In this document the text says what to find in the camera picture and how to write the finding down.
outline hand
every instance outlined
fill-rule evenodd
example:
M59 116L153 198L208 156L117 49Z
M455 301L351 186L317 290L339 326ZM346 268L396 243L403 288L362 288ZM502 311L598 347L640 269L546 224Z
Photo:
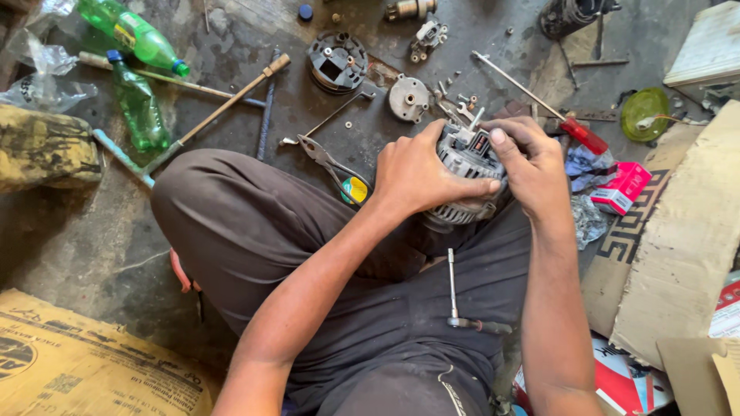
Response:
M467 179L450 172L439 157L436 144L444 120L430 123L414 138L389 143L377 157L375 192L369 200L396 207L403 218L462 198L496 192L501 183L491 178Z
M560 144L549 138L532 117L484 121L488 140L506 168L514 197L533 223L559 221L571 215L568 181ZM529 156L520 152L521 146Z

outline green plastic bottle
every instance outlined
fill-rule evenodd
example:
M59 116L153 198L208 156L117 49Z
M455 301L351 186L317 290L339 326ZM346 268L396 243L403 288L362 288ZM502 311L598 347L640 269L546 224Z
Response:
M165 150L169 147L169 133L147 80L131 71L117 50L109 50L107 55L113 65L113 89L131 129L134 147L139 152Z
M151 24L116 0L79 0L77 11L92 26L118 40L140 61L186 76L190 68Z

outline dark gray trousers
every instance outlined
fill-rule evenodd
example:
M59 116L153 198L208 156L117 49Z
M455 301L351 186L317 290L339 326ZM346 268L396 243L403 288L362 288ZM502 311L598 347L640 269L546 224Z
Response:
M300 179L226 150L193 150L176 158L157 178L152 210L189 277L239 335L280 281L354 214ZM446 255L448 247L456 252L460 317L515 324L531 248L520 205L446 235L410 218L350 279L297 357L289 392L291 386L328 383L338 372L416 338L472 350L495 371L502 363L500 335L446 323L447 262L419 273L428 256Z

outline dirty yellow cloth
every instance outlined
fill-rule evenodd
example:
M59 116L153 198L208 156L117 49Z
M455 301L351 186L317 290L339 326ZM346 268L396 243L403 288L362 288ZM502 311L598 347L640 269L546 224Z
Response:
M0 104L0 192L100 181L91 131L80 118Z

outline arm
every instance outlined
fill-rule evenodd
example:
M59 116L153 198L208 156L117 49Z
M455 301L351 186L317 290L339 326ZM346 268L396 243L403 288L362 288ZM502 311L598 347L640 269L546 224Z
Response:
M491 131L491 146L532 224L522 362L534 411L538 416L601 415L560 145L529 117L489 121L482 127Z
M262 303L239 340L213 415L279 415L293 360L311 340L352 273L415 212L498 190L491 179L451 174L434 150L444 122L402 137L378 155L375 192L349 223Z

